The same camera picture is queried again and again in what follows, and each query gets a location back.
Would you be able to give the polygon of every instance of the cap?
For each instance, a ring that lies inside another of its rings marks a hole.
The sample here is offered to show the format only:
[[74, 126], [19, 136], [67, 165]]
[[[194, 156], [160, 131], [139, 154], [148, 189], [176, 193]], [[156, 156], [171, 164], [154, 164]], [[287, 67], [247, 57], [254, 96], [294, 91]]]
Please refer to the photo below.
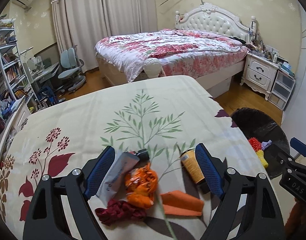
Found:
[[136, 153], [136, 156], [138, 158], [140, 158], [140, 161], [141, 162], [147, 162], [150, 160], [150, 155], [149, 155], [149, 152], [148, 150], [146, 149], [141, 149], [139, 150], [137, 153]]
[[210, 192], [206, 181], [198, 184], [198, 188], [203, 194], [207, 194], [208, 192]]

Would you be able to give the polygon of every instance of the white nightstand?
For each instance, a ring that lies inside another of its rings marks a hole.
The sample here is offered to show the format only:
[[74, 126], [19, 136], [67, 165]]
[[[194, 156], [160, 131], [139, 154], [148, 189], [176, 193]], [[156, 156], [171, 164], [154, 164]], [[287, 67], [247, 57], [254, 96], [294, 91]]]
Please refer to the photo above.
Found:
[[249, 52], [240, 85], [246, 83], [252, 90], [265, 94], [267, 101], [278, 69], [277, 64]]

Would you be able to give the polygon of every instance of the metal screw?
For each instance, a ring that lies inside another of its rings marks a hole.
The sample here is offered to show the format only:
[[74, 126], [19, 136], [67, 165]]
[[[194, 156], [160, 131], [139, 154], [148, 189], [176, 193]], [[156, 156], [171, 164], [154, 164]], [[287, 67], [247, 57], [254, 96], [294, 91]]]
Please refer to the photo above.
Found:
[[227, 173], [233, 175], [236, 173], [236, 170], [234, 170], [233, 168], [228, 168]]
[[49, 178], [50, 178], [50, 176], [49, 176], [48, 174], [45, 174], [45, 175], [42, 176], [42, 180], [43, 180], [43, 181], [46, 181], [46, 180], [48, 180]]
[[260, 173], [260, 174], [259, 174], [259, 177], [260, 177], [261, 179], [266, 179], [266, 175], [265, 175], [264, 173]]
[[75, 169], [75, 170], [72, 171], [72, 174], [73, 174], [74, 176], [77, 176], [77, 175], [79, 175], [80, 173], [81, 173], [81, 170], [80, 170], [80, 169]]

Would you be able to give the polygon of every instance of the blue chair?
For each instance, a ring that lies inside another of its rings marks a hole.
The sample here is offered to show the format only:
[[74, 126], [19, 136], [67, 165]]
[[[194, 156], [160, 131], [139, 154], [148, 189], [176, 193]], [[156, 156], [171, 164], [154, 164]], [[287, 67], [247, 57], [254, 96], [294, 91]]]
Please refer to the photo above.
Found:
[[68, 80], [68, 83], [64, 85], [65, 87], [69, 87], [68, 91], [75, 92], [86, 82], [85, 76], [80, 75], [84, 61], [81, 59], [78, 60], [81, 66], [77, 64], [74, 48], [69, 48], [61, 53], [61, 66], [67, 70], [59, 74], [58, 78], [60, 80]]

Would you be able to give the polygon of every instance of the yellow toy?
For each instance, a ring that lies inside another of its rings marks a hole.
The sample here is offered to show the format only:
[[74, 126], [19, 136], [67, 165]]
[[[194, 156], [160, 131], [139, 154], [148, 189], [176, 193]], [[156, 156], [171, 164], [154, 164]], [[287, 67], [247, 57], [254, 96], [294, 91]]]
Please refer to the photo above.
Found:
[[259, 150], [259, 151], [256, 152], [256, 154], [257, 154], [257, 157], [259, 158], [260, 162], [264, 166], [264, 168], [267, 169], [268, 163], [264, 159], [264, 152], [262, 150]]

